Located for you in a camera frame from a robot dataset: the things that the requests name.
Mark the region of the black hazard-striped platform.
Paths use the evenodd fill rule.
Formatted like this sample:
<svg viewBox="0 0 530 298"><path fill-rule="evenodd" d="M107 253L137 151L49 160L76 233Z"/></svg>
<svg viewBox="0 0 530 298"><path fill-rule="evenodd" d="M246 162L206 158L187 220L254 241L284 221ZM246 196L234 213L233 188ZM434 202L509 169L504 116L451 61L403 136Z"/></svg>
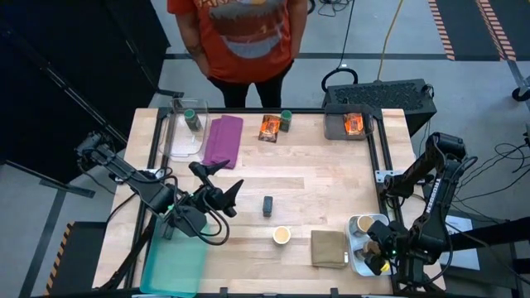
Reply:
<svg viewBox="0 0 530 298"><path fill-rule="evenodd" d="M107 224L70 222L66 224L44 296L62 296L92 290Z"/></svg>

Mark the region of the teal plastic tray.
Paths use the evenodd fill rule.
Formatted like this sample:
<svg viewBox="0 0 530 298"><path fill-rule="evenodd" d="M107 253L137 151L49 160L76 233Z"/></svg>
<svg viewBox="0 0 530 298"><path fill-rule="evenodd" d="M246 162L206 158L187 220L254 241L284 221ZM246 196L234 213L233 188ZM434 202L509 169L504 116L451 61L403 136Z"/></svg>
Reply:
<svg viewBox="0 0 530 298"><path fill-rule="evenodd" d="M208 245L174 228L172 240L161 236L158 219L142 272L140 291L146 294L193 298L200 289Z"/></svg>

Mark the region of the purple cloth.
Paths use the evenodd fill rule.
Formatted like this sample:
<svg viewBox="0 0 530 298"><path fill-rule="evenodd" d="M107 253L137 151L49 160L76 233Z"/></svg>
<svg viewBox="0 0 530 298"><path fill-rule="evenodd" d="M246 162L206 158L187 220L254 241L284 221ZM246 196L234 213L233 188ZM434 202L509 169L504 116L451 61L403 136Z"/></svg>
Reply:
<svg viewBox="0 0 530 298"><path fill-rule="evenodd" d="M229 160L225 168L232 170L236 166L242 131L242 118L223 115L221 118L214 119L206 143L203 163L212 165Z"/></svg>

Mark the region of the tan cloth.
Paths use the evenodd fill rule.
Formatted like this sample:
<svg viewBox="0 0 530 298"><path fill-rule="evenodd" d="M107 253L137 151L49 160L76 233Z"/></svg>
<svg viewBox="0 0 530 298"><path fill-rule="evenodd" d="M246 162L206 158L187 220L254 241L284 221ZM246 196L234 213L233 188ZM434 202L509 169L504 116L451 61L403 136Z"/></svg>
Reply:
<svg viewBox="0 0 530 298"><path fill-rule="evenodd" d="M311 231L311 264L314 267L342 268L347 265L345 234L340 231Z"/></svg>

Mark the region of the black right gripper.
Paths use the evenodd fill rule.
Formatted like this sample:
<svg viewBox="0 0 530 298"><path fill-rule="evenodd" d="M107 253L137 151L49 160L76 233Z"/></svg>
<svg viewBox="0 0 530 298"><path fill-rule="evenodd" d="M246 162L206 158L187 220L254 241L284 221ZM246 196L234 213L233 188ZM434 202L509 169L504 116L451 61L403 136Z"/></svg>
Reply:
<svg viewBox="0 0 530 298"><path fill-rule="evenodd" d="M381 221L375 221L368 229L369 237L377 242L384 243L387 241L387 255L399 265L413 264L412 239L414 237L414 228L406 228L402 223L390 223L388 226ZM390 271L390 262L384 257L376 254L368 254L364 259L365 265L372 271L375 276L380 276L384 272Z"/></svg>

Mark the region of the orange spice packet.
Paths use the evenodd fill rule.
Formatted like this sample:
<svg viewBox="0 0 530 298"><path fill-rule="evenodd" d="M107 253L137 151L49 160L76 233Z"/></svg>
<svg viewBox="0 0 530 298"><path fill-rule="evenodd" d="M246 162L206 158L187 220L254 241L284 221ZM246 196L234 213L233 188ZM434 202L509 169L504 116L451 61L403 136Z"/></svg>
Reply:
<svg viewBox="0 0 530 298"><path fill-rule="evenodd" d="M274 115L264 115L258 134L258 140L264 142L277 142L281 119Z"/></svg>
<svg viewBox="0 0 530 298"><path fill-rule="evenodd" d="M362 113L346 113L343 119L345 133L348 136L359 136L364 133L364 118Z"/></svg>

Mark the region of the person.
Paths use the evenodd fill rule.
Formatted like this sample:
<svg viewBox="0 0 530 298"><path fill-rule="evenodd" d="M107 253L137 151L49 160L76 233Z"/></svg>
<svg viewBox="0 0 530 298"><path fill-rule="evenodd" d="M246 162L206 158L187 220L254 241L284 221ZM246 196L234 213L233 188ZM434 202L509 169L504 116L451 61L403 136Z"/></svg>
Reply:
<svg viewBox="0 0 530 298"><path fill-rule="evenodd" d="M282 105L299 55L308 0L167 0L183 44L227 108L245 108L255 86L264 108Z"/></svg>

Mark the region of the black aluminium table frame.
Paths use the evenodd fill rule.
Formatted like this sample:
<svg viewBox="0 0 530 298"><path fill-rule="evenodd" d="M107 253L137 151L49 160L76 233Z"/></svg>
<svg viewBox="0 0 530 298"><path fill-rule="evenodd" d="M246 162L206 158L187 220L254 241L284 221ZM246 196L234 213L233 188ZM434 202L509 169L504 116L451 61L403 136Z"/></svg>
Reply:
<svg viewBox="0 0 530 298"><path fill-rule="evenodd" d="M243 119L240 153L233 170L221 170L213 183L223 190L244 179L236 199L237 216L228 219L230 237L218 247L206 245L199 293L219 294L392 294L388 276L360 276L349 268L311 265L311 231L344 231L354 214L379 213L367 142L330 141L324 137L323 114L295 113L288 133L277 143L258 140L263 114L251 108L210 112ZM124 159L148 168L158 110L138 108ZM394 170L406 170L415 160L404 112L384 109L383 123ZM262 213L263 197L273 197L271 218ZM93 286L102 286L129 253L136 228L139 200L126 204L110 221ZM274 244L272 233L287 226L291 240Z"/></svg>

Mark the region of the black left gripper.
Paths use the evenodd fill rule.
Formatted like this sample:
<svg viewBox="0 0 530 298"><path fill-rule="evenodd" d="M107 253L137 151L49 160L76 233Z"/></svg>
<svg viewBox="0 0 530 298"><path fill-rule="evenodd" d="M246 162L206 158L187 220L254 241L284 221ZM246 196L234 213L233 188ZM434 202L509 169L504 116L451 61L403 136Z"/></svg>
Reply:
<svg viewBox="0 0 530 298"><path fill-rule="evenodd" d="M209 177L228 164L229 160L214 163L209 166L192 161L189 164L189 169L204 185L192 194L185 193L181 198L181 204L194 207L202 213L207 213L210 209L217 211L223 210L228 217L235 217L237 215L234 208L236 206L235 200L244 180L239 180L224 193L220 188L207 186L212 184Z"/></svg>

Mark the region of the grey translucent bin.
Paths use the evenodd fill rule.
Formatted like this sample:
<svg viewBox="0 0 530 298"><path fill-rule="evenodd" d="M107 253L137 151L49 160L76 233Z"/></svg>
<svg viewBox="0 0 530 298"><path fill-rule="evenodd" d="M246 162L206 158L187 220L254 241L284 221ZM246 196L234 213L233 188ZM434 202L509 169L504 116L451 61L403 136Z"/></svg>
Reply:
<svg viewBox="0 0 530 298"><path fill-rule="evenodd" d="M373 133L373 108L365 104L328 103L325 108L324 129L325 138L335 141L361 141ZM343 116L346 113L362 113L364 118L364 133L359 136L348 136L345 133Z"/></svg>

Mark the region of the black metal beam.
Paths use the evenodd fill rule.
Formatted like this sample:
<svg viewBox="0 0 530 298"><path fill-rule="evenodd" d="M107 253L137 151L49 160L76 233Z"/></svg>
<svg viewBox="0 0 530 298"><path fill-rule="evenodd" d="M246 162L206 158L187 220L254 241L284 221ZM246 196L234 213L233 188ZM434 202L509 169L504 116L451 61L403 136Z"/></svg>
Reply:
<svg viewBox="0 0 530 298"><path fill-rule="evenodd" d="M498 223L483 228L456 233L450 236L454 251L488 246L530 241L530 217L505 223Z"/></svg>

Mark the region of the white plastic tray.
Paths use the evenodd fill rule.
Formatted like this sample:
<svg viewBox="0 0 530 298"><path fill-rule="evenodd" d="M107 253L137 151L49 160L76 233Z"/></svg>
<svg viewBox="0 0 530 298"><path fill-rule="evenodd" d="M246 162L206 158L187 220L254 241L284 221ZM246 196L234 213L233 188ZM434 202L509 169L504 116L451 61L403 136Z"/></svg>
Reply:
<svg viewBox="0 0 530 298"><path fill-rule="evenodd" d="M358 219L361 217L363 217L362 214L352 215L344 228L347 243L349 244L349 265L353 272L361 276L374 276L373 272L364 263L364 260L355 255L355 252L362 249L364 244L370 240L368 234L358 230Z"/></svg>

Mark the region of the white paper sheet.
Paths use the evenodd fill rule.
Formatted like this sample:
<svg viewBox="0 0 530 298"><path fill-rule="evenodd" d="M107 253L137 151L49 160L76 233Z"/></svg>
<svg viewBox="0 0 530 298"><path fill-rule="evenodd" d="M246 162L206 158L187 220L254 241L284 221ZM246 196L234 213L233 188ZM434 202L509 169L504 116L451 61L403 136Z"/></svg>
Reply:
<svg viewBox="0 0 530 298"><path fill-rule="evenodd" d="M466 232L473 228L470 219L448 215L446 217L446 227L449 235L459 232ZM459 267L479 271L479 256L476 248L454 251L450 265L452 267Z"/></svg>

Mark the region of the paper cup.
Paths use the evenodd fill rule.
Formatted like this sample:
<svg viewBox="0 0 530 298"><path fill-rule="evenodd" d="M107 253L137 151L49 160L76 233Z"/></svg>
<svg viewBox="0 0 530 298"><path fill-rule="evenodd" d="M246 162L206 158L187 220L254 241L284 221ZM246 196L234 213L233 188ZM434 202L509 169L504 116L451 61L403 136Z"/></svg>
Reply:
<svg viewBox="0 0 530 298"><path fill-rule="evenodd" d="M292 237L291 231L288 227L278 226L272 233L272 240L276 245L287 244Z"/></svg>

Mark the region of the clear plastic bin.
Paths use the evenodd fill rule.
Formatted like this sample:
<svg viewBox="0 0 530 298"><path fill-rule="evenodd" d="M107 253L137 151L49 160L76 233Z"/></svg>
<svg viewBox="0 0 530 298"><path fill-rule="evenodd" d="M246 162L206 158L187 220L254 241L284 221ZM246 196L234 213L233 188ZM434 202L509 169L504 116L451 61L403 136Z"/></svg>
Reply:
<svg viewBox="0 0 530 298"><path fill-rule="evenodd" d="M169 119L168 134L164 153L173 161L202 161L210 134L210 115L204 99L173 99L173 113ZM185 121L186 109L194 109L200 119L202 129L192 132Z"/></svg>

